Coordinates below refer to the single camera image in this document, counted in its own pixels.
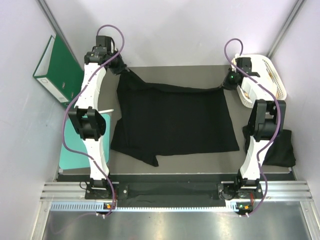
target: black fabric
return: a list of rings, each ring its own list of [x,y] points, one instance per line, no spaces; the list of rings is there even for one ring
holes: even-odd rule
[[[155,167],[156,155],[239,150],[222,88],[146,83],[125,71],[117,96],[122,118],[115,127],[112,150]]]
[[[250,135],[248,126],[242,128],[242,132],[245,138],[244,149],[247,153],[250,145]],[[263,165],[272,165],[280,167],[293,167],[296,165],[296,158],[294,155],[294,147],[291,143],[292,132],[290,130],[282,130],[282,133],[277,136],[268,149]]]

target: plastic basket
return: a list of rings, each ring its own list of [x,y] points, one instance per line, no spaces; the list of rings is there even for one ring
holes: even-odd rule
[[[278,100],[285,100],[287,98],[287,91],[285,89],[284,84],[282,83],[280,76],[275,68],[275,66],[273,65],[273,63],[271,62],[271,60],[269,58],[267,58],[266,56],[263,55],[259,55],[259,54],[248,54],[248,55],[241,55],[242,57],[248,57],[251,58],[252,61],[254,61],[257,58],[262,59],[262,61],[265,64],[266,67],[266,71],[268,72],[269,76],[271,77],[272,81],[276,84],[277,87],[277,99]],[[236,88],[240,100],[242,102],[242,104],[244,106],[246,106],[247,108],[252,109],[254,107],[254,104],[252,103],[252,101],[250,99],[248,99],[245,96],[245,92],[241,89],[240,86],[238,86]]]

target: teal folder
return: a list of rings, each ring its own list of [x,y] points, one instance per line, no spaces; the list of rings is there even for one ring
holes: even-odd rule
[[[103,116],[106,124],[105,134],[103,135],[103,150],[105,162],[107,163],[109,160],[110,150],[110,115],[107,113],[102,113],[101,115]],[[69,148],[87,153],[85,144],[80,136],[76,133],[70,119],[66,121],[64,137],[66,145]],[[63,170],[68,170],[89,168],[90,164],[88,157],[82,154],[70,152],[62,145],[59,166]]]

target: garment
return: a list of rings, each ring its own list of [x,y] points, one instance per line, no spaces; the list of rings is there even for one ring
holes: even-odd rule
[[[250,135],[248,126],[242,128],[242,133],[245,138],[245,153],[247,153],[250,144]],[[290,168],[296,165],[296,158],[294,155],[294,147],[291,143],[292,132],[290,130],[282,130],[282,133],[278,135],[273,144],[268,149],[263,165],[272,165]]]
[[[239,150],[222,88],[146,83],[133,71],[124,71],[117,96],[122,118],[112,150],[152,166],[159,165],[156,155]]]

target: wall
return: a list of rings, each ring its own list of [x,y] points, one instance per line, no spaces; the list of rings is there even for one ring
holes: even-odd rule
[[[319,22],[320,1],[306,1],[272,61],[288,93],[285,127],[293,131],[296,171],[320,211]]]
[[[63,108],[32,78],[54,32],[35,0],[0,2],[0,239],[28,239],[54,176]]]
[[[95,44],[104,24],[126,38],[130,67],[224,65],[224,45],[240,38],[245,53],[266,54],[294,4],[292,0],[46,0],[77,59]],[[101,32],[121,38],[115,30]],[[239,45],[229,46],[230,55]]]

